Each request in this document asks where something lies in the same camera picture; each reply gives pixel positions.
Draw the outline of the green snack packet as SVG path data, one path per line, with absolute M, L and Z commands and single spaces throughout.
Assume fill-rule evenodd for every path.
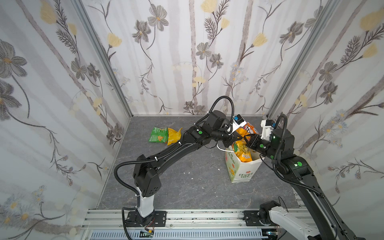
M 150 143 L 167 143 L 168 141 L 168 128 L 154 127 L 151 131 L 149 138 Z

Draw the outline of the white floral paper bag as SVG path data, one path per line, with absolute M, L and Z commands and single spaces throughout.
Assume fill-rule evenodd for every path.
M 248 163 L 243 163 L 237 158 L 232 145 L 223 151 L 231 183 L 249 182 L 262 164 L 259 154 L 251 150 L 249 151 L 253 161 Z

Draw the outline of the orange snack packet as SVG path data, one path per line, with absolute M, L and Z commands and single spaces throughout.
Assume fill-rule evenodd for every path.
M 242 137 L 252 134 L 259 134 L 257 129 L 250 123 L 246 123 L 243 127 L 238 128 L 236 132 Z

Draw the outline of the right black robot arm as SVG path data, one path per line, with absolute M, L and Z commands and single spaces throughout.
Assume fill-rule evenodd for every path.
M 287 116 L 282 114 L 276 122 L 267 123 L 263 127 L 267 134 L 244 136 L 247 147 L 271 160 L 273 172 L 299 194 L 315 227 L 308 226 L 275 201 L 260 206 L 259 221 L 278 225 L 298 240 L 358 240 L 327 199 L 308 162 L 295 155 L 295 137 L 287 129 Z

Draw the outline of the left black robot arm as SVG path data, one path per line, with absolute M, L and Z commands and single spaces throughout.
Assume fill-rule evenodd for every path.
M 154 196 L 162 186 L 160 176 L 170 166 L 212 141 L 222 142 L 227 148 L 239 139 L 234 120 L 233 100 L 228 96 L 220 96 L 207 114 L 186 130 L 176 143 L 157 154 L 149 157 L 141 155 L 136 161 L 126 161 L 114 168 L 118 183 L 133 191 L 137 197 L 136 207 L 128 209 L 135 214 L 134 223 L 147 227 L 155 221 Z M 135 167 L 133 186 L 124 182 L 118 174 L 120 168 L 128 165 Z

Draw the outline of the yellow snack packet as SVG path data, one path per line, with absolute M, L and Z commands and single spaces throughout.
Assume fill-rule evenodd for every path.
M 247 147 L 247 143 L 245 140 L 239 140 L 232 144 L 233 151 L 237 158 L 243 162 L 248 163 L 252 162 L 252 155 Z
M 182 137 L 182 131 L 183 128 L 180 128 L 178 131 L 172 129 L 172 128 L 168 128 L 168 140 L 167 140 L 167 145 L 171 145 L 171 144 L 174 144 L 174 143 L 177 143 L 181 137 Z

